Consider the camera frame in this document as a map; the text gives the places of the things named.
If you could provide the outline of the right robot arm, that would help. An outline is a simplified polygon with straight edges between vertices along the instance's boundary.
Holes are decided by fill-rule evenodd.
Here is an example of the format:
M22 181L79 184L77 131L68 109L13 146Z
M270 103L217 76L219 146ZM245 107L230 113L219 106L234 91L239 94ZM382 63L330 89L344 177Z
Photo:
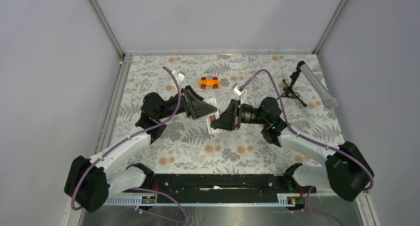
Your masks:
M266 142L294 150L319 163L318 167L295 164L289 169L292 174L284 179L290 192L303 186L331 189L342 199L352 202L371 186L374 173L358 147L349 141L336 147L300 134L291 129L281 118L279 103L266 97L258 108L232 99L211 127L222 130L238 130L242 124L262 124L261 134Z

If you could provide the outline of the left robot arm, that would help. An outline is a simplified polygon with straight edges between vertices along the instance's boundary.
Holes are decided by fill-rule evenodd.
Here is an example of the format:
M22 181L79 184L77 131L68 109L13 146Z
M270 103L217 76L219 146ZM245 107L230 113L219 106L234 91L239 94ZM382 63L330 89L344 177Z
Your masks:
M143 192L151 190L152 171L144 165L116 169L131 155L153 144L175 115L184 113L188 118L198 119L216 112L217 105L199 96L191 86L180 89L168 100L156 92L146 94L140 119L126 137L89 158L78 156L73 160L64 186L73 209L83 208L92 213L117 193L135 187Z

